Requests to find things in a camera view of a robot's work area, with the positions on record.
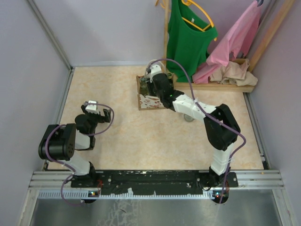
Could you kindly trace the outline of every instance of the wooden pole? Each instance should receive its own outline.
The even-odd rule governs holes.
[[[281,25],[282,21],[286,17],[288,11],[293,6],[293,3],[295,0],[285,0],[285,2],[282,4],[281,9],[275,16],[274,20],[272,21],[271,25],[269,26],[266,34],[264,35],[261,43],[257,47],[257,50],[255,51],[254,55],[252,56],[250,60],[250,66],[249,71],[251,72],[256,64],[258,63],[260,57],[263,55],[265,49],[269,45],[270,41],[272,40],[274,34],[278,30],[279,26]]]
[[[164,23],[164,54],[163,58],[167,57],[167,41],[168,41],[168,11],[169,11],[169,0],[165,1],[165,23]]]

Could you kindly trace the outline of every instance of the green tank top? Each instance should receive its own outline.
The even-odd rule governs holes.
[[[179,62],[192,77],[197,67],[206,61],[207,48],[210,42],[217,37],[215,27],[209,27],[205,32],[186,23],[182,17],[192,21],[200,28],[205,28],[208,23],[199,18],[181,0],[172,0],[171,15],[168,24],[169,40],[167,44],[167,58]],[[188,82],[184,72],[177,64],[167,61],[167,68],[175,73],[178,82]]]

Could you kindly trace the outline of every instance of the metal plate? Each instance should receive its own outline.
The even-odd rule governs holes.
[[[102,194],[125,194],[131,189],[135,195],[187,195],[202,194],[201,183],[206,184],[209,180],[208,172],[199,170],[103,170],[97,172],[98,182],[102,181]],[[237,187],[237,177],[234,172],[227,176],[229,187]],[[72,178],[71,187],[82,188],[74,185]]]
[[[31,226],[281,226],[271,190],[230,191],[222,205],[211,200],[97,200],[72,207],[38,199]]]

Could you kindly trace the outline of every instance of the wooden tray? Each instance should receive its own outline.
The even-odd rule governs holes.
[[[234,62],[242,65],[246,59],[236,59]],[[189,83],[187,82],[176,82],[177,76],[174,75],[174,88],[175,89],[190,89]],[[195,90],[212,90],[212,91],[231,91],[231,92],[243,92],[251,93],[255,86],[237,86],[234,84],[219,84],[217,82],[209,82],[208,84],[192,84]]]

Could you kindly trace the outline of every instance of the beige floor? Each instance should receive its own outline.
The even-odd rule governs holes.
[[[78,67],[75,70],[61,123],[74,123],[80,106],[96,100],[115,111],[112,127],[96,137],[93,151],[80,155],[97,169],[114,170],[202,170],[210,166],[213,148],[202,122],[191,123],[171,110],[139,111],[136,75],[144,66]],[[263,169],[258,147],[242,93],[195,91],[210,105],[227,104],[233,112],[247,144],[234,158],[236,170]],[[99,124],[96,131],[107,126]],[[238,138],[236,146],[242,142]],[[49,169],[61,169],[50,163]]]

